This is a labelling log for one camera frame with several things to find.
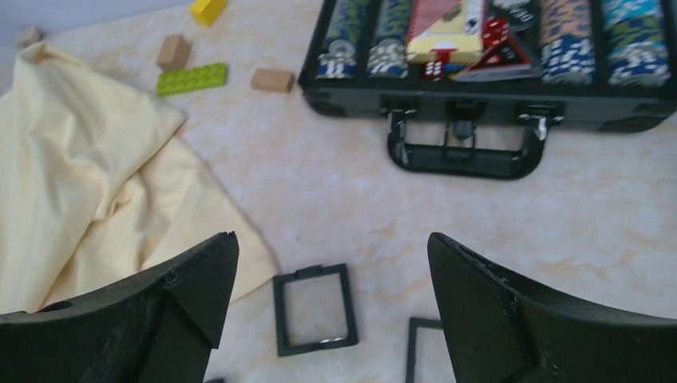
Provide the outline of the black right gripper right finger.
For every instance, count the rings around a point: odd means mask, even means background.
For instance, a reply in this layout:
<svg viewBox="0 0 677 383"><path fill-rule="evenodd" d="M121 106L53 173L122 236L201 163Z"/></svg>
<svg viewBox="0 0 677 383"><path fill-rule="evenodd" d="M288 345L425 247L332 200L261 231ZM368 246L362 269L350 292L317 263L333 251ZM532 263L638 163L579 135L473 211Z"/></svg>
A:
<svg viewBox="0 0 677 383"><path fill-rule="evenodd" d="M674 319L555 290L438 232L427 254L457 381L675 381Z"/></svg>

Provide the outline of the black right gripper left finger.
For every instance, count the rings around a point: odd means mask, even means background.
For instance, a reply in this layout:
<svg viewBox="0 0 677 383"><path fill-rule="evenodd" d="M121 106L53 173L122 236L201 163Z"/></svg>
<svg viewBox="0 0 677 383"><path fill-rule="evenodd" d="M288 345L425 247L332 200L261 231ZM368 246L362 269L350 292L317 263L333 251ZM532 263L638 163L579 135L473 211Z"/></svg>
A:
<svg viewBox="0 0 677 383"><path fill-rule="evenodd" d="M238 258L236 235L223 232L88 294L3 314L2 381L202 381Z"/></svg>

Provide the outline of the cream yellow t-shirt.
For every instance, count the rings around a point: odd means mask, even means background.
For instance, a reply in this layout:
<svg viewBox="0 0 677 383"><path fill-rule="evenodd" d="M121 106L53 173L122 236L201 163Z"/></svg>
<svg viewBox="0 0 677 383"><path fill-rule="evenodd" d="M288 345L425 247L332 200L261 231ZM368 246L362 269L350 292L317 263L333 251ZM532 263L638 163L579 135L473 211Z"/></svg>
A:
<svg viewBox="0 0 677 383"><path fill-rule="evenodd" d="M42 42L1 98L1 311L35 312L165 262L221 231L232 298L278 271L263 237L178 136L185 114Z"/></svg>

